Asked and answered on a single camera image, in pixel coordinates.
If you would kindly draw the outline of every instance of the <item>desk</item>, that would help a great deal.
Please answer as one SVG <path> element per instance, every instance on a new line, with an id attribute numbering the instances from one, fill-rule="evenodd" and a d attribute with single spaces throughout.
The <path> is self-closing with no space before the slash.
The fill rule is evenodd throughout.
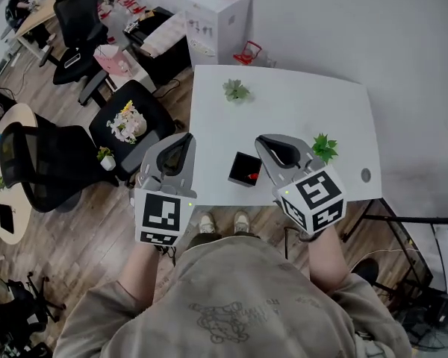
<path id="1" fill-rule="evenodd" d="M 6 112 L 0 121 L 0 134 L 13 122 L 20 122 L 24 126 L 37 126 L 37 118 L 27 104 L 16 104 Z M 23 191 L 22 184 L 15 184 L 10 189 L 3 189 L 0 192 L 0 204 L 12 207 L 15 231 L 12 234 L 0 227 L 0 238 L 7 244 L 16 244 L 25 234 L 31 215 L 31 205 Z"/>
<path id="2" fill-rule="evenodd" d="M 40 0 L 40 6 L 38 10 L 35 10 L 26 18 L 22 23 L 19 30 L 15 33 L 15 38 L 23 44 L 35 57 L 42 59 L 44 53 L 38 49 L 35 44 L 30 44 L 23 35 L 29 32 L 31 29 L 43 24 L 45 21 L 55 17 L 55 11 L 53 5 L 55 0 Z"/>
<path id="3" fill-rule="evenodd" d="M 223 84 L 242 80 L 253 101 L 225 99 Z M 255 187 L 229 182 L 237 151 L 257 157 L 261 134 L 285 134 L 310 146 L 319 133 L 338 142 L 332 161 L 348 201 L 382 196 L 379 147 L 367 89 L 335 78 L 251 66 L 198 65 L 194 74 L 190 132 L 195 136 L 193 190 L 198 204 L 273 205 L 273 184 L 264 167 Z M 371 173 L 368 183 L 362 169 Z"/>

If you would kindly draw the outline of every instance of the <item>round table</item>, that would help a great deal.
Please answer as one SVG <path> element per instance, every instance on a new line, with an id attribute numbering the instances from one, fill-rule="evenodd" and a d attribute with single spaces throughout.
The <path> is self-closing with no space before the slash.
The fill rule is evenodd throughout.
<path id="1" fill-rule="evenodd" d="M 37 117 L 27 104 L 16 104 L 1 119 L 0 134 L 13 122 L 20 122 L 24 126 L 36 127 Z M 25 195 L 25 191 L 23 191 L 22 184 L 15 184 L 10 189 L 3 189 L 0 192 L 0 204 L 9 205 L 12 208 L 14 230 L 14 233 L 10 233 L 0 226 L 0 238 L 7 244 L 16 244 L 25 234 L 31 215 L 31 205 Z"/>

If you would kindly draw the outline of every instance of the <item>white pot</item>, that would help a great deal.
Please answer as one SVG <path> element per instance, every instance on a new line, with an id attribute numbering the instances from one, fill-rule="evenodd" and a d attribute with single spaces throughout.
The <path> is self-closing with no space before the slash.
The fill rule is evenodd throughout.
<path id="1" fill-rule="evenodd" d="M 110 155 L 104 157 L 100 163 L 103 169 L 105 169 L 106 171 L 111 171 L 116 167 L 116 162 L 114 161 L 114 158 Z"/>
<path id="2" fill-rule="evenodd" d="M 146 132 L 147 129 L 148 129 L 148 124 L 146 123 L 146 120 L 143 119 L 139 128 L 135 132 L 133 132 L 133 135 L 136 138 L 138 138 L 139 136 L 142 136 Z"/>

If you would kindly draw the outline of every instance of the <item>shoe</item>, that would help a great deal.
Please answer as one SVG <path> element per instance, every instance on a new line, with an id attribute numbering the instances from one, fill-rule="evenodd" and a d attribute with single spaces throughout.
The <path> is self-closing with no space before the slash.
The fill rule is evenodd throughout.
<path id="1" fill-rule="evenodd" d="M 236 232 L 250 232 L 251 220 L 249 215 L 243 211 L 239 211 L 234 216 L 234 233 Z"/>
<path id="2" fill-rule="evenodd" d="M 370 285 L 375 285 L 376 279 L 379 277 L 379 264 L 374 259 L 365 259 L 356 265 L 352 273 L 358 274 Z"/>
<path id="3" fill-rule="evenodd" d="M 210 213 L 203 213 L 199 220 L 199 232 L 200 233 L 215 233 L 216 223 Z"/>
<path id="4" fill-rule="evenodd" d="M 57 34 L 56 33 L 52 33 L 50 34 L 50 37 L 46 40 L 47 44 L 51 44 L 52 41 L 56 38 Z"/>

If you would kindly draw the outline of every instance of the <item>flower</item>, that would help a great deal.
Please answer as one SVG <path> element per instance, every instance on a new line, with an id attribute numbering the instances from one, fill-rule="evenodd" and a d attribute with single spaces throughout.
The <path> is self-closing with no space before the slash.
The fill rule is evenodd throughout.
<path id="1" fill-rule="evenodd" d="M 134 108 L 133 106 L 133 101 L 130 99 L 128 101 L 128 103 L 126 104 L 126 106 L 121 110 L 121 114 L 126 113 L 127 111 L 129 111 L 131 108 Z"/>
<path id="2" fill-rule="evenodd" d="M 136 137 L 146 132 L 146 120 L 139 111 L 134 108 L 133 101 L 129 101 L 120 113 L 116 114 L 113 121 L 108 121 L 106 126 L 111 128 L 111 133 L 121 142 L 134 144 Z"/>

